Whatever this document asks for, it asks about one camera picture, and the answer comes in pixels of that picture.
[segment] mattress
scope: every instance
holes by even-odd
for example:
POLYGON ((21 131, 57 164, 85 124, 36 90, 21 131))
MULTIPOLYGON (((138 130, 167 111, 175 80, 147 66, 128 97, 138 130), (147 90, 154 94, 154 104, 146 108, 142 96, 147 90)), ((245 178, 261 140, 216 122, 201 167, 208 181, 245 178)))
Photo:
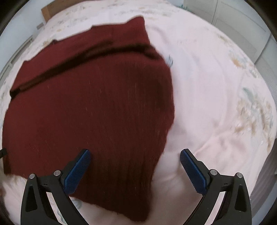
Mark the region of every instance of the mattress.
MULTIPOLYGON (((183 224, 201 195, 179 163, 180 151, 189 148, 221 174, 241 172, 251 194, 277 129, 274 100, 254 64, 224 33, 192 13, 162 0, 86 1, 58 13, 21 55, 0 89, 1 133, 9 90, 24 60, 54 39, 94 25, 125 23, 135 16, 144 17, 151 44, 171 69, 175 105, 175 120, 152 180, 152 211, 143 224, 183 224)), ((22 177, 3 177, 5 206, 16 224, 25 183, 22 177)), ((51 195, 49 199, 64 223, 51 195)), ((222 199, 223 194, 206 224, 212 223, 222 199)), ((89 224, 136 224, 95 205, 72 201, 89 224)))

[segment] blue gripper pad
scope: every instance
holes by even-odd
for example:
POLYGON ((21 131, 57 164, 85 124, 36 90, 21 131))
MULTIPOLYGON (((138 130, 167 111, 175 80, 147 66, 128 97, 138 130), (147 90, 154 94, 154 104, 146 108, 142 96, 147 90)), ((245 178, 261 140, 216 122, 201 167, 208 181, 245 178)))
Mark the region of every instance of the blue gripper pad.
POLYGON ((207 193, 206 179, 185 150, 182 150, 180 153, 180 161, 196 192, 205 195, 207 193))
POLYGON ((64 192, 67 195, 70 195, 75 192, 78 184, 80 183, 81 178, 86 172, 91 161, 91 153, 89 150, 86 150, 76 164, 73 166, 72 170, 68 173, 64 180, 64 192))

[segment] silver screw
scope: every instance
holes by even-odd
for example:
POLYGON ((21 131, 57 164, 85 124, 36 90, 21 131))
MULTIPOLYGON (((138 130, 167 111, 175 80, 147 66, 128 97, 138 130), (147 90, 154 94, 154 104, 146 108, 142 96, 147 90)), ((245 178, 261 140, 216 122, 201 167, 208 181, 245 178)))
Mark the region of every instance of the silver screw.
POLYGON ((243 178, 243 175, 242 175, 241 173, 237 173, 237 176, 238 176, 239 178, 243 178))
POLYGON ((59 171, 59 170, 56 170, 55 172, 54 172, 54 176, 58 176, 58 175, 60 175, 61 174, 61 172, 59 171))
POLYGON ((217 175, 217 171, 216 170, 211 170, 210 173, 211 173, 211 175, 214 175, 214 176, 217 175))
POLYGON ((33 174, 33 173, 30 174, 30 176, 29 176, 30 179, 33 179, 34 177, 35 177, 35 174, 33 174))

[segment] wall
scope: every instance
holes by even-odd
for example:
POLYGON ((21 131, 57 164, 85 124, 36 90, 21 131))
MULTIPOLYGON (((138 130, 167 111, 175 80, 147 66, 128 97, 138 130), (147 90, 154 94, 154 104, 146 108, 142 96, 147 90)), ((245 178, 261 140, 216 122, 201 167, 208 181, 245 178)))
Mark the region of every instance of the wall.
POLYGON ((34 33, 40 23, 45 24, 41 8, 53 0, 30 0, 11 19, 0 36, 0 72, 15 51, 34 33))

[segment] wooden headboard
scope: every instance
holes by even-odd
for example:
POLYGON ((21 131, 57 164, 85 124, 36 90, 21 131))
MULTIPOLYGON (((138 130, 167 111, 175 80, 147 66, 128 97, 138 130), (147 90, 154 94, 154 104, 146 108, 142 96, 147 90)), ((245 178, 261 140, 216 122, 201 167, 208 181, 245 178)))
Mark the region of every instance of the wooden headboard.
POLYGON ((54 15, 63 11, 64 9, 73 6, 79 2, 83 2, 85 0, 55 0, 48 4, 47 6, 41 9, 42 15, 47 22, 50 20, 54 15))

